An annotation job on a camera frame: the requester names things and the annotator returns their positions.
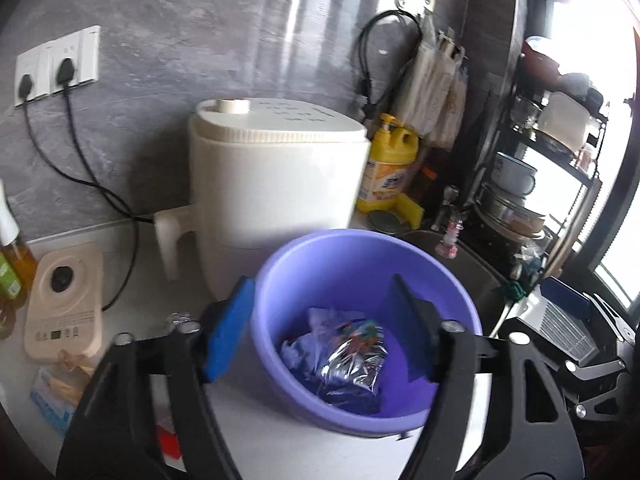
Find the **shelf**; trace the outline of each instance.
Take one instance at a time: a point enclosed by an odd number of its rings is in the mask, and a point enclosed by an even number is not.
[[[577,168],[571,166],[570,162],[572,159],[569,159],[567,155],[562,155],[561,153],[556,152],[544,141],[532,140],[528,135],[520,133],[516,130],[512,130],[511,128],[507,127],[505,129],[505,133],[512,139],[517,140],[518,142],[524,144],[532,150],[535,150],[540,155],[548,158],[552,163],[565,170],[584,186],[591,187],[591,184],[593,183],[593,177],[589,177],[589,175],[586,175]]]

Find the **kitchen scale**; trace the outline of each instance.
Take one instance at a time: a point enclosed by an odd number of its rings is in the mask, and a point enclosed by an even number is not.
[[[95,243],[45,254],[27,309],[24,349],[39,362],[58,353],[93,357],[102,345],[102,251]]]

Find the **silver bolt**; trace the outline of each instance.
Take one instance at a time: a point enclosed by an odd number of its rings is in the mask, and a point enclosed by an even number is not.
[[[116,337],[113,338],[113,344],[116,346],[124,346],[130,343],[133,343],[135,338],[133,334],[129,332],[120,332]]]
[[[453,334],[459,334],[465,331],[464,325],[453,319],[447,319],[446,321],[443,321],[441,327],[446,332],[451,332]]]
[[[529,336],[524,332],[511,332],[509,334],[509,340],[516,345],[528,345],[531,342]]]
[[[178,325],[178,330],[183,334],[193,334],[200,330],[200,324],[197,321],[185,321]]]

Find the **black circle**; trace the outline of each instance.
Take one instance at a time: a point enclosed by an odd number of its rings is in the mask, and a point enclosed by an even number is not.
[[[64,292],[69,288],[74,278],[74,270],[71,267],[56,267],[51,273],[51,288],[54,292]]]

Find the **white plastic container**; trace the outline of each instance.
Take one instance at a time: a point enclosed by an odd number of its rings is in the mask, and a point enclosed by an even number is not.
[[[577,152],[587,141],[590,114],[562,92],[553,92],[538,118],[538,129]]]
[[[200,103],[190,120],[193,208],[173,219],[171,211],[156,214],[166,268],[177,269],[175,238],[193,228],[207,283],[222,299],[285,243],[346,228],[369,146],[364,126],[321,106],[273,98]]]

